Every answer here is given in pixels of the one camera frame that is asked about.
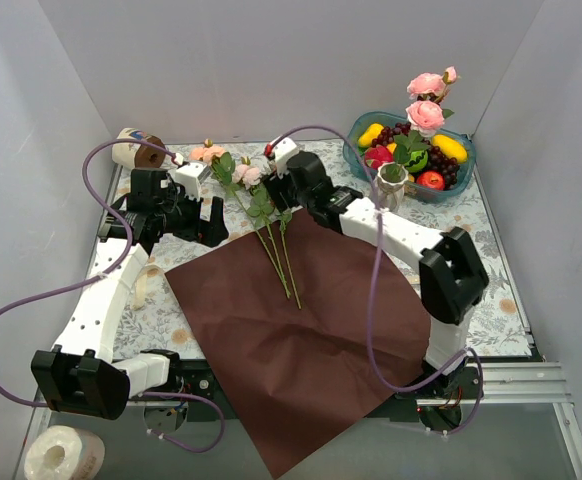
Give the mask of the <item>red wrapping paper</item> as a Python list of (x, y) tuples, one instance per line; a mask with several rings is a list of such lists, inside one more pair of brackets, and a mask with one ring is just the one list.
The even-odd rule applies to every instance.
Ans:
[(167, 280), (215, 377), (280, 477), (422, 371), (430, 319), (402, 273), (362, 241), (295, 212), (286, 298), (255, 233)]

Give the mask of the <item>deep pink rose stem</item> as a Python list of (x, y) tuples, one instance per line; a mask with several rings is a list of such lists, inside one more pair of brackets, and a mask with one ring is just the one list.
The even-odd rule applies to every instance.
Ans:
[(407, 93), (412, 103), (406, 107), (405, 113), (410, 130), (401, 133), (400, 139), (398, 135), (394, 137), (394, 163), (386, 170), (388, 180), (399, 180), (402, 175), (398, 169), (406, 168), (415, 147), (426, 147), (425, 139), (435, 136), (446, 120), (455, 114), (452, 109), (444, 108), (443, 102), (459, 78), (456, 68), (449, 66), (442, 74), (424, 72), (409, 82)]

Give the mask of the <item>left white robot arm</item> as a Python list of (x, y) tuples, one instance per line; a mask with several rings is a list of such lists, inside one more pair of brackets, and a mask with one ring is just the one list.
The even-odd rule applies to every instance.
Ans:
[(32, 359), (50, 409), (115, 420), (129, 399), (147, 390), (164, 400), (182, 392), (178, 354), (144, 350), (117, 361), (113, 347), (127, 301), (139, 297), (148, 258), (164, 235), (207, 247), (227, 239), (221, 198), (213, 198), (208, 218), (201, 215), (202, 184), (210, 175), (201, 162), (132, 170), (129, 193), (108, 206), (98, 232), (90, 270), (95, 283), (82, 290), (52, 349), (39, 350)]

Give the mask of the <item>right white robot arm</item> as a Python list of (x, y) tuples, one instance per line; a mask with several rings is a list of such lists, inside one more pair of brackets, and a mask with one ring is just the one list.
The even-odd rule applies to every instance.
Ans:
[(489, 284), (470, 234), (459, 227), (444, 232), (418, 225), (377, 207), (357, 190), (334, 185), (312, 152), (277, 153), (266, 146), (264, 155), (274, 165), (263, 184), (275, 206), (301, 206), (318, 225), (373, 245), (418, 272), (421, 302), (431, 319), (428, 368), (423, 379), (404, 390), (450, 395), (460, 384), (465, 357), (475, 353), (466, 345), (470, 317)]

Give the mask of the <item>pale pink rose stem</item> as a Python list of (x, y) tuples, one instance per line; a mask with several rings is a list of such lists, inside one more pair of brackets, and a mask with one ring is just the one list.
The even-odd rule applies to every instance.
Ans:
[(231, 173), (232, 185), (242, 189), (249, 197), (249, 205), (246, 206), (239, 196), (236, 196), (242, 210), (251, 221), (256, 236), (261, 242), (264, 251), (270, 260), (274, 271), (282, 284), (284, 294), (287, 299), (291, 293), (287, 285), (285, 274), (283, 273), (281, 260), (273, 238), (270, 217), (273, 213), (273, 206), (268, 199), (268, 194), (263, 185), (263, 173), (261, 169), (253, 165), (247, 157), (233, 161)]

